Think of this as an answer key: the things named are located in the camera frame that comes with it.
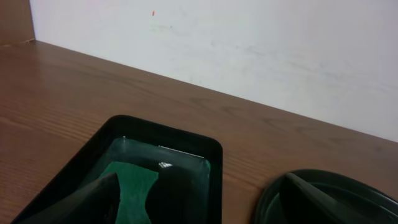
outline wood grain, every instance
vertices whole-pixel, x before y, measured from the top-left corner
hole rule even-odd
[[[0,0],[0,46],[34,38],[29,0]]]
[[[217,139],[223,223],[248,223],[284,172],[323,169],[398,198],[398,143],[42,42],[0,48],[0,223],[9,223],[111,116]]]

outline black container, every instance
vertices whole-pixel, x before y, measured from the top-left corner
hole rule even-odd
[[[113,161],[156,172],[172,164],[171,176],[164,174],[170,176],[166,183],[189,185],[185,211],[179,215],[187,223],[221,223],[221,145],[208,137],[125,115],[110,118],[12,223],[41,212],[96,180]],[[183,191],[174,190],[176,194]]]

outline dark round object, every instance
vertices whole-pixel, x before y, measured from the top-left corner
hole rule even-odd
[[[291,173],[312,184],[335,200],[379,223],[392,223],[398,217],[398,203],[390,196],[349,177],[323,170],[303,169]],[[261,195],[254,213],[254,224],[288,223],[279,199],[285,177],[275,180]]]

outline white wall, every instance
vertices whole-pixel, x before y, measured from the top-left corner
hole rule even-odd
[[[398,141],[396,0],[30,1],[38,40]]]

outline green object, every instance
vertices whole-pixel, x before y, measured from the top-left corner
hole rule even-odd
[[[101,174],[118,175],[120,204],[115,224],[150,224],[145,210],[148,192],[158,178],[158,173],[127,162],[112,162]]]

